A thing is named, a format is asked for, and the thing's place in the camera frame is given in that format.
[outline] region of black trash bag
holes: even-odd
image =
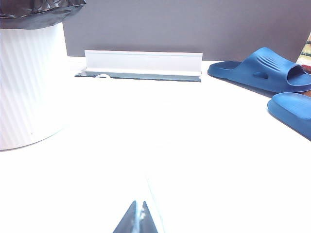
[[[0,28],[39,29],[77,13],[84,0],[0,0]]]

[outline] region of white trash can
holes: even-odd
[[[0,29],[0,39],[0,150],[7,150],[62,129],[69,73],[62,23]]]

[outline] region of gray backdrop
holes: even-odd
[[[242,60],[266,46],[295,61],[311,31],[311,0],[88,0],[64,28],[70,56],[183,51]]]

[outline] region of blue slide sandal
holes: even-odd
[[[270,113],[311,140],[311,98],[298,93],[280,93],[268,103]]]
[[[311,75],[269,48],[261,48],[243,62],[212,64],[208,74],[272,92],[311,90]]]

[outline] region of white surface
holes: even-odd
[[[112,233],[145,174],[166,233],[309,233],[310,141],[210,63],[201,83],[72,78],[68,127],[0,154],[0,232]]]
[[[86,70],[201,76],[202,53],[86,50]]]
[[[0,149],[5,150],[40,141],[64,126],[68,65],[62,23],[0,33]]]

